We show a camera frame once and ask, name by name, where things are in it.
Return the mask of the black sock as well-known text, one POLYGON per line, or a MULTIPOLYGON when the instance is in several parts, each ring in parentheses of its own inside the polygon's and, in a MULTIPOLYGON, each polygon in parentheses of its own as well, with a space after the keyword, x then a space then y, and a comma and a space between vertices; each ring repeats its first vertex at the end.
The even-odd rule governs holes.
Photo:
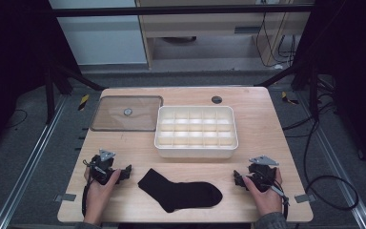
POLYGON ((221 191, 209 182, 172 182, 154 169, 138 181, 138 187, 167 213, 180 209, 210 208, 223 199, 221 191))

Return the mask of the person's left hand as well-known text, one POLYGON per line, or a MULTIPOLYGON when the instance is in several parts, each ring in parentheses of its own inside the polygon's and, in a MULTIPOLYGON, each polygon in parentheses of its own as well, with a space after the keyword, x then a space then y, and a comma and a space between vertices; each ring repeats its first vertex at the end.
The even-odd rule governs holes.
MULTIPOLYGON (((90 169, 87 168, 84 174, 86 181, 88 181, 89 171, 90 169)), ((86 197, 85 221, 101 222, 102 214, 108 205, 119 176, 120 170, 116 169, 113 171, 112 176, 106 185, 101 185, 96 180, 92 181, 86 197)))

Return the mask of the clear plastic lid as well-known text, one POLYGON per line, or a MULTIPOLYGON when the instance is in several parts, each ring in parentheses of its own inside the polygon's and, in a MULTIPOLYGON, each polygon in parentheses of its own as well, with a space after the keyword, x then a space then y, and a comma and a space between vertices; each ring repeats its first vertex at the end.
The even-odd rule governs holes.
POLYGON ((106 95, 99 100, 90 129, 96 132, 153 132, 162 106, 160 95, 106 95))

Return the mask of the black curtain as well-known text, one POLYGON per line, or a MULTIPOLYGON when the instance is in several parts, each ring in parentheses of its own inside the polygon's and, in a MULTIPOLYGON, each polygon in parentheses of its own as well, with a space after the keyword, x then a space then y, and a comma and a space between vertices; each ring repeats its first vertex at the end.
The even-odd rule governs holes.
POLYGON ((49 0, 0 0, 0 135, 14 113, 18 97, 44 85, 43 66, 32 51, 29 35, 36 31, 54 60, 79 73, 79 67, 56 18, 26 16, 30 27, 15 14, 49 10, 49 0))
POLYGON ((312 44, 318 72, 335 78, 335 101, 366 156, 366 0, 315 0, 299 60, 312 44))

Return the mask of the black horizontal frame bar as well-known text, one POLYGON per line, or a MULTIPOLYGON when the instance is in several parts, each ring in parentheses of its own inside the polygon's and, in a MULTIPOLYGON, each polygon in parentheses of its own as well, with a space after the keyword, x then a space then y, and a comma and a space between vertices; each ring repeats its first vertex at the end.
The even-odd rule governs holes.
POLYGON ((49 10, 56 17, 80 16, 130 16, 130 15, 178 15, 215 13, 264 13, 264 12, 306 12, 314 9, 314 4, 285 5, 221 5, 221 6, 170 6, 139 8, 103 9, 59 9, 49 10))

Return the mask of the white divided organizer box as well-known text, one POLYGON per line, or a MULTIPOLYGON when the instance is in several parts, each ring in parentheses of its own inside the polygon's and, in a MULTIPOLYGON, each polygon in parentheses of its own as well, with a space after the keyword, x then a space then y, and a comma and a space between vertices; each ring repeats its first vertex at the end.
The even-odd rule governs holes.
POLYGON ((163 106, 154 146, 165 158, 230 158, 238 147, 229 106, 163 106))

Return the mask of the yellow black hazard tape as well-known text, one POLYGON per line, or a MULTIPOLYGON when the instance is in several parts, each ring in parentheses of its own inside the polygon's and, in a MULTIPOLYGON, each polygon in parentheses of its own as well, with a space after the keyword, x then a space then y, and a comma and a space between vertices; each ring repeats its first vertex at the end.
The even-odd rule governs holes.
POLYGON ((299 104, 298 100, 290 99, 286 92, 281 93, 281 100, 286 102, 286 103, 293 104, 293 105, 299 104))
POLYGON ((80 101, 80 103, 78 105, 78 109, 77 109, 78 111, 83 111, 85 109, 86 104, 87 104, 89 98, 90 98, 90 95, 89 94, 84 94, 82 96, 81 101, 80 101))

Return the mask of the aluminium floor rail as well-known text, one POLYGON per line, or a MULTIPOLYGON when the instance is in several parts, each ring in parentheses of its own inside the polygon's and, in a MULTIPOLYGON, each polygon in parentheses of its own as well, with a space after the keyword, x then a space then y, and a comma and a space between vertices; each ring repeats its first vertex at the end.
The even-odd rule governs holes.
POLYGON ((351 209, 356 223, 360 229, 366 229, 366 206, 362 198, 357 193, 352 192, 354 184, 340 163, 340 160, 336 156, 336 151, 320 125, 315 128, 315 138, 317 139, 322 154, 325 156, 332 173, 335 177, 342 179, 338 182, 338 186, 347 204, 349 206, 352 206, 354 203, 356 204, 356 206, 351 209))
POLYGON ((58 103, 55 105, 54 115, 51 121, 45 125, 42 134, 35 143, 30 156, 24 165, 22 172, 16 180, 7 200, 0 210, 0 229, 7 229, 15 213, 20 200, 24 196, 26 189, 30 183, 31 177, 44 154, 45 149, 51 139, 52 133, 64 111, 64 107, 68 101, 67 95, 60 95, 58 103))

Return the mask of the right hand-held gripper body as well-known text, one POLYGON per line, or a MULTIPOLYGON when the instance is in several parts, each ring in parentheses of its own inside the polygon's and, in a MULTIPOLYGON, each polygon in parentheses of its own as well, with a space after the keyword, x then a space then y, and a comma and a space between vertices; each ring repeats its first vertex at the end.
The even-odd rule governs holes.
POLYGON ((250 158, 251 165, 248 167, 249 179, 253 182, 256 189, 264 193, 271 187, 279 189, 280 186, 276 182, 276 168, 279 165, 278 162, 267 156, 257 156, 250 158))

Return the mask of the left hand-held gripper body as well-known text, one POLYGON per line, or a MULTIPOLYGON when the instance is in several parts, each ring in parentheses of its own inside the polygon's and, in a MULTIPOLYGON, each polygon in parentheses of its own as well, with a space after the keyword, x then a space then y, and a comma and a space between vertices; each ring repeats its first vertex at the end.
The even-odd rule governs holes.
POLYGON ((115 153, 103 149, 99 150, 99 154, 95 155, 90 162, 86 159, 83 163, 90 169, 88 174, 87 184, 90 185, 93 180, 96 180, 101 185, 106 185, 110 180, 113 169, 115 153))

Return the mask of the grey metal table bracket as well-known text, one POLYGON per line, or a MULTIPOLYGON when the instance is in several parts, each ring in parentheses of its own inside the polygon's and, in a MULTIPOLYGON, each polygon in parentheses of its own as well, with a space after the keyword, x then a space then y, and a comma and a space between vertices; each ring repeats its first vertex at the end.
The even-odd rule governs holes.
POLYGON ((61 194, 56 195, 53 200, 56 202, 62 202, 62 201, 74 201, 75 199, 76 199, 75 194, 61 194))
POLYGON ((302 202, 314 202, 316 201, 316 197, 313 194, 303 194, 303 195, 298 195, 295 196, 295 201, 297 203, 302 203, 302 202))

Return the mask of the white cabinet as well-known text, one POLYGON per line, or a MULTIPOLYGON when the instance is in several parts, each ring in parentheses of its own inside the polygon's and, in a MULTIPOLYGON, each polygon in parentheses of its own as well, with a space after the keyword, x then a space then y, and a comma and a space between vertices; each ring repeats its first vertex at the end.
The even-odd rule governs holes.
MULTIPOLYGON (((49 0, 54 10, 135 7, 134 0, 49 0)), ((146 64, 137 16, 58 17, 80 66, 146 64)))

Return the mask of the light wooden desk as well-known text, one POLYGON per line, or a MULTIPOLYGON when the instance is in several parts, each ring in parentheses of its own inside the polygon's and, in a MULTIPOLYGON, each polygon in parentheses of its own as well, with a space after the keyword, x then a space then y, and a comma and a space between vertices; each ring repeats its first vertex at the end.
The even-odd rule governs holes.
MULTIPOLYGON (((313 4, 315 0, 134 0, 138 7, 313 4)), ((147 39, 202 35, 250 35, 262 63, 271 65, 284 35, 301 35, 310 14, 306 12, 216 13, 141 15, 147 39)))

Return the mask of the black metal stand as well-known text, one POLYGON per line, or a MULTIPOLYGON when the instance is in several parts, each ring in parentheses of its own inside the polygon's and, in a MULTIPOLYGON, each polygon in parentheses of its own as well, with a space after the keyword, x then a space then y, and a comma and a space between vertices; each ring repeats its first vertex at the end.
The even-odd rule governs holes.
POLYGON ((45 80, 46 101, 47 101, 47 120, 46 120, 47 124, 51 123, 55 115, 53 87, 56 87, 61 94, 71 94, 72 85, 68 80, 69 77, 77 80, 78 82, 88 86, 93 90, 96 91, 105 90, 104 86, 101 86, 99 84, 90 81, 88 78, 84 77, 81 73, 72 71, 62 65, 49 62, 44 67, 44 80, 45 80))
POLYGON ((317 107, 317 64, 314 60, 299 61, 291 67, 277 73, 273 77, 255 84, 256 87, 270 87, 275 82, 282 78, 293 74, 295 78, 292 82, 292 88, 297 90, 302 89, 306 83, 309 83, 309 111, 315 121, 319 120, 319 111, 317 107))

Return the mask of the person's right hand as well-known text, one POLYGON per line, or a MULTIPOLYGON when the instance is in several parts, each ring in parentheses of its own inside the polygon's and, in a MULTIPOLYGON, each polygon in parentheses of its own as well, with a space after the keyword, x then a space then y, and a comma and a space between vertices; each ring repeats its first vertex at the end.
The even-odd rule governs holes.
POLYGON ((269 189, 266 192, 260 192, 248 177, 243 176, 242 180, 254 199, 254 204, 260 217, 283 211, 282 197, 276 191, 269 189))

